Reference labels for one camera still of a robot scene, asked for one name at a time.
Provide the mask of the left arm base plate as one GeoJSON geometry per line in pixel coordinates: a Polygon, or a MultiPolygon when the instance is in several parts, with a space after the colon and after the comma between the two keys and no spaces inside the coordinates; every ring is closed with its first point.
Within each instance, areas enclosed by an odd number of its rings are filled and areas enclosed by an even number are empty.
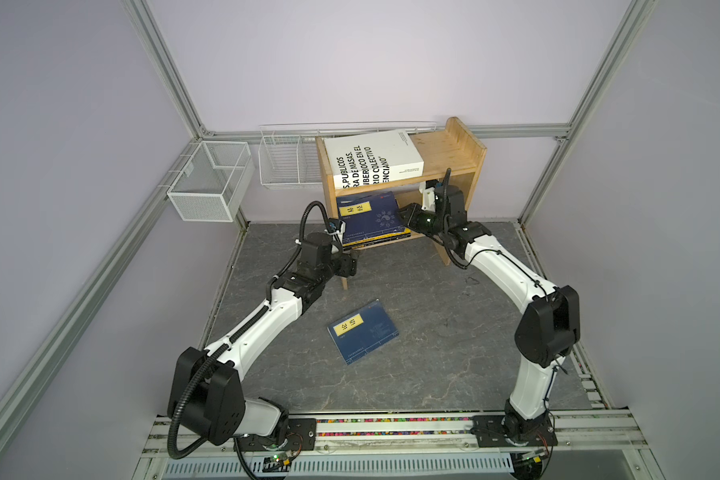
{"type": "Polygon", "coordinates": [[[238,437],[243,452],[312,451],[317,439],[317,419],[289,418],[280,423],[269,436],[238,437]]]}

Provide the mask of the blue book with yellow label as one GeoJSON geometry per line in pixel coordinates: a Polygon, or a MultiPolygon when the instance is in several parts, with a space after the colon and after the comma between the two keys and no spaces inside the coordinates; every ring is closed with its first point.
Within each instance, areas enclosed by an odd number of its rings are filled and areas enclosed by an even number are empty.
{"type": "Polygon", "coordinates": [[[337,199],[339,218],[346,223],[342,243],[400,232],[398,203],[391,191],[375,191],[337,199]]]}

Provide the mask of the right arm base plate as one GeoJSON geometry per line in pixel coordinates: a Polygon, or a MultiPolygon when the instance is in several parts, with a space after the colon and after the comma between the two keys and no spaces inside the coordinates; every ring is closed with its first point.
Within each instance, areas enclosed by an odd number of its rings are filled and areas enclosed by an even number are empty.
{"type": "Polygon", "coordinates": [[[558,439],[549,414],[526,420],[514,414],[476,415],[469,430],[479,447],[554,447],[558,439]]]}

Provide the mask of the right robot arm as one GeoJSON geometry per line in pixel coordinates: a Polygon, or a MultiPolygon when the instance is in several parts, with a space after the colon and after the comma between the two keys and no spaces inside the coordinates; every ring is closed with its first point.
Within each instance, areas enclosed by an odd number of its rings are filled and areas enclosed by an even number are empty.
{"type": "Polygon", "coordinates": [[[581,336],[578,292],[543,278],[505,249],[487,227],[470,221],[458,187],[428,181],[420,192],[419,203],[399,210],[403,224],[440,245],[453,265],[483,273],[521,315],[514,333],[521,361],[505,403],[504,437],[520,446],[552,434],[549,396],[581,336]]]}

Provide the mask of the white book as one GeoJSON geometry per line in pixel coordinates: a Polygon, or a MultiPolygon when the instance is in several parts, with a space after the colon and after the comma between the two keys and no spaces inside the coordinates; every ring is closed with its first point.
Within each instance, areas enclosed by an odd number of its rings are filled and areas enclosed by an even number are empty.
{"type": "Polygon", "coordinates": [[[419,177],[424,159],[405,130],[324,140],[337,190],[419,177]]]}

